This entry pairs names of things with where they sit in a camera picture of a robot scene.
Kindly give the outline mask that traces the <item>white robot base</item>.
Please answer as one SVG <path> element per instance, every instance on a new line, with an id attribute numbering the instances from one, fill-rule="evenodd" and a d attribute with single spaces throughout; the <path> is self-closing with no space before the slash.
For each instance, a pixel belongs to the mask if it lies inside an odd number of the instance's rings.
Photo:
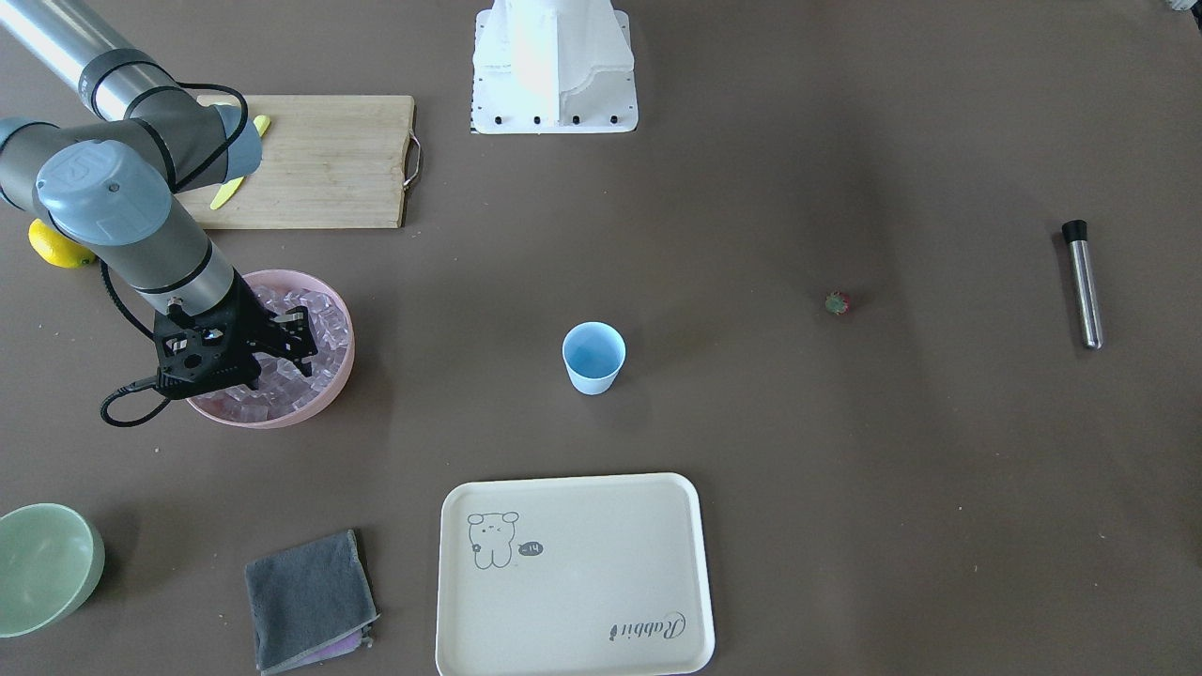
<path id="1" fill-rule="evenodd" d="M 494 1 L 475 17 L 475 134 L 639 126 L 627 13 L 609 1 Z"/>

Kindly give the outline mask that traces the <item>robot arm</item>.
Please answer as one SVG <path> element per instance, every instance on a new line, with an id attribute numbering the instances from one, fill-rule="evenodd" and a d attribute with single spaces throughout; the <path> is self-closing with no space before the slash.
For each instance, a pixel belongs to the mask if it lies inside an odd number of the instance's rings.
<path id="1" fill-rule="evenodd" d="M 180 192 L 252 174 L 262 141 L 245 99 L 200 103 L 82 1 L 5 1 L 2 26 L 69 85 L 96 123 L 2 121 L 2 200 L 114 269 L 155 313 L 163 398 L 258 383 L 258 356 L 313 374 L 304 308 L 275 314 L 180 204 Z"/>

